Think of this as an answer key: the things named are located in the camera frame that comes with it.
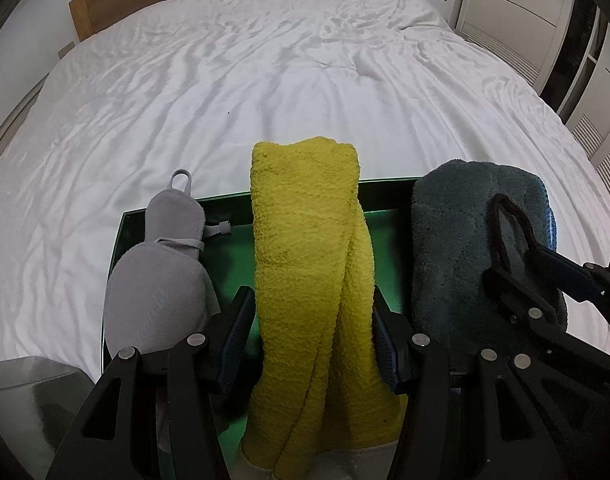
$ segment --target wrinkled white sheet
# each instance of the wrinkled white sheet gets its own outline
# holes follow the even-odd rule
[[[77,46],[0,158],[0,360],[100,373],[120,216],[176,168],[195,197],[249,189],[259,140],[323,135],[361,177],[420,176],[451,158],[538,174],[559,252],[610,260],[610,195],[559,118],[424,0],[172,0]],[[610,353],[590,304],[570,332]]]

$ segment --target metal screw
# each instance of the metal screw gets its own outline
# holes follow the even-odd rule
[[[120,357],[121,359],[131,359],[132,357],[134,357],[135,353],[136,350],[133,346],[126,346],[125,348],[120,350],[120,352],[118,352],[118,357]]]
[[[430,338],[425,334],[415,334],[412,336],[412,343],[417,346],[427,346],[429,345]]]
[[[530,310],[528,310],[527,314],[532,319],[541,319],[541,317],[543,316],[543,312],[541,312],[541,309],[540,308],[536,308],[535,306],[533,306]]]
[[[496,355],[496,352],[492,350],[492,348],[483,348],[480,351],[480,356],[483,357],[483,359],[485,359],[485,361],[496,361],[496,358],[498,357],[498,355]]]
[[[205,343],[206,339],[203,334],[192,334],[187,338],[187,344],[190,346],[200,346]]]
[[[531,364],[532,359],[527,354],[518,354],[516,357],[514,357],[514,366],[516,368],[525,370],[525,368],[529,368]]]

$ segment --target yellow towel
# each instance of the yellow towel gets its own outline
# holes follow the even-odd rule
[[[355,149],[323,137],[252,152],[256,306],[265,357],[243,453],[278,480],[324,449],[396,440],[405,399],[371,341],[374,263]]]

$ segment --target folded towel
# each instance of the folded towel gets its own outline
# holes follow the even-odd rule
[[[371,341],[373,253],[354,148],[316,137],[252,153],[256,307],[263,374],[242,451],[278,480],[317,452],[398,438],[405,399],[381,380]]]
[[[493,348],[511,356],[532,347],[501,317],[481,280],[492,266],[488,215],[497,193],[525,211],[539,243],[556,250],[554,215],[539,177],[511,166],[451,160],[414,186],[412,319],[415,330],[447,348],[467,353]],[[504,213],[501,221],[512,275],[551,304],[566,327],[562,295],[525,266],[527,244],[518,223]]]

